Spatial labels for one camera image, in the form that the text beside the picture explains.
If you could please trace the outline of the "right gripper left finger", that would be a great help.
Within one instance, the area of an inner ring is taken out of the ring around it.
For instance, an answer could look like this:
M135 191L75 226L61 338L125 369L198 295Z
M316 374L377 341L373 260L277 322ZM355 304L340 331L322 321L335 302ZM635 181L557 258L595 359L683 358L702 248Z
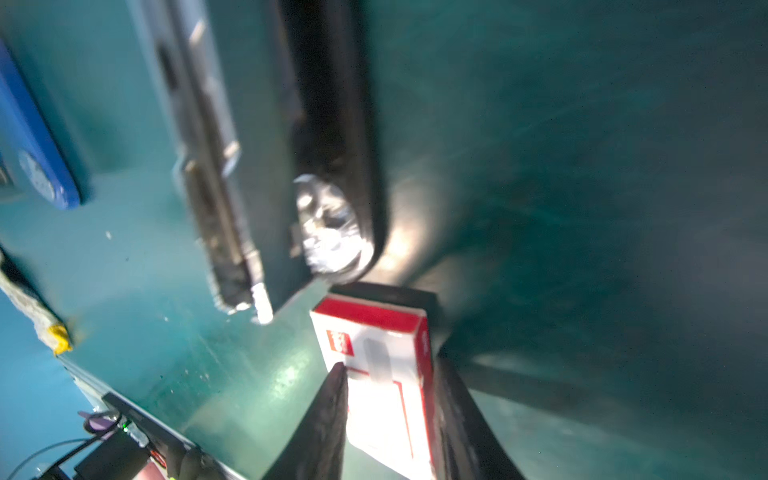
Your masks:
M263 479L340 479L348 418L348 372L337 362Z

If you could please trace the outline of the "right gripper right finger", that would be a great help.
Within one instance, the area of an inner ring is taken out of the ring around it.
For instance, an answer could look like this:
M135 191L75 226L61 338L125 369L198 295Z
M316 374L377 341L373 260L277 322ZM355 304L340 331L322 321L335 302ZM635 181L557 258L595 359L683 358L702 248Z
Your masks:
M448 359L434 360L433 431L440 479L521 479Z

